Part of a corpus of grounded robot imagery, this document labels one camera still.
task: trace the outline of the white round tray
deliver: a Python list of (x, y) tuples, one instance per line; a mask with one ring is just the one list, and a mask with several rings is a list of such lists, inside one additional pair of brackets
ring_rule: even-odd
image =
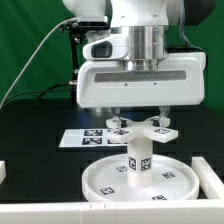
[(196, 199), (199, 179), (186, 164), (165, 156), (152, 157), (152, 184), (135, 188), (127, 183), (127, 154), (107, 157), (83, 173), (82, 190), (88, 201), (155, 201)]

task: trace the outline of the black table surface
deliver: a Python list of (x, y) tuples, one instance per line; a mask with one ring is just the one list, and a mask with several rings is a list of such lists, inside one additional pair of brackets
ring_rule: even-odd
[[(121, 116), (143, 121), (158, 107), (126, 108)], [(7, 178), (0, 185), (0, 203), (85, 201), (81, 175), (92, 162), (125, 153), (126, 147), (59, 148), (65, 129), (106, 128), (110, 113), (79, 108), (70, 100), (18, 100), (0, 111), (0, 160)], [(154, 153), (191, 164), (203, 156), (224, 176), (224, 119), (204, 104), (171, 107), (170, 128), (179, 137), (154, 143)]]

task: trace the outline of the black cable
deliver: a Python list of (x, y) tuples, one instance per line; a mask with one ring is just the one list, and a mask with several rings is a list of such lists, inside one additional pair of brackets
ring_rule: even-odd
[(15, 87), (15, 85), (18, 83), (18, 81), (20, 80), (20, 78), (23, 76), (24, 72), (26, 71), (27, 67), (30, 65), (30, 63), (32, 62), (33, 58), (36, 56), (36, 54), (39, 52), (39, 50), (41, 49), (41, 47), (43, 46), (43, 44), (45, 43), (45, 41), (51, 36), (51, 34), (58, 29), (61, 25), (63, 25), (64, 23), (68, 23), (74, 21), (74, 18), (65, 20), (61, 23), (59, 23), (57, 26), (55, 26), (50, 33), (47, 34), (47, 36), (42, 40), (42, 42), (39, 44), (39, 46), (37, 47), (37, 49), (34, 51), (34, 53), (32, 54), (32, 56), (30, 57), (30, 59), (27, 61), (27, 63), (25, 64), (25, 66), (23, 67), (23, 69), (21, 70), (21, 72), (19, 73), (19, 75), (17, 76), (17, 78), (15, 79), (15, 81), (13, 82), (13, 84), (10, 86), (10, 88), (8, 89), (8, 91), (6, 92), (5, 96), (3, 97), (1, 103), (0, 103), (0, 110), (2, 108), (2, 106), (4, 105), (5, 101), (7, 100), (8, 96), (10, 95), (10, 93), (12, 92), (13, 88)]
[(8, 98), (5, 103), (3, 104), (2, 108), (5, 107), (12, 99), (16, 98), (16, 97), (20, 97), (20, 96), (24, 96), (24, 95), (29, 95), (29, 94), (38, 94), (38, 93), (63, 93), (63, 92), (69, 92), (71, 93), (72, 90), (40, 90), (40, 91), (30, 91), (30, 92), (24, 92), (24, 93), (19, 93), (16, 95), (11, 96), (10, 98)]
[[(53, 90), (53, 89), (56, 89), (56, 88), (59, 88), (59, 87), (62, 87), (62, 86), (69, 86), (69, 83), (68, 82), (65, 82), (65, 83), (59, 83), (59, 84), (56, 84), (56, 85), (53, 85), (49, 88), (47, 88), (45, 91), (49, 91), (49, 90)], [(37, 99), (40, 100), (43, 96), (45, 96), (48, 92), (42, 92), (38, 97)]]

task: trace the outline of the silver metal base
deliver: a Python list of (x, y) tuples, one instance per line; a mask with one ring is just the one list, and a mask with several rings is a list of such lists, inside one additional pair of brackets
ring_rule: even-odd
[(126, 60), (124, 70), (126, 71), (149, 71), (158, 69), (158, 60)]

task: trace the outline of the white block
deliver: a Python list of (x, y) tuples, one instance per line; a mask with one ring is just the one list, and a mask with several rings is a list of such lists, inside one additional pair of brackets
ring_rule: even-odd
[(5, 162), (0, 161), (0, 184), (3, 182), (5, 177), (6, 177)]
[(80, 211), (81, 224), (117, 224), (115, 202), (88, 203)]
[(221, 200), (121, 202), (117, 211), (117, 224), (222, 224), (224, 220)]
[(1, 224), (80, 224), (80, 203), (3, 204)]
[(193, 157), (192, 168), (197, 173), (200, 186), (209, 199), (224, 199), (224, 185), (203, 157)]

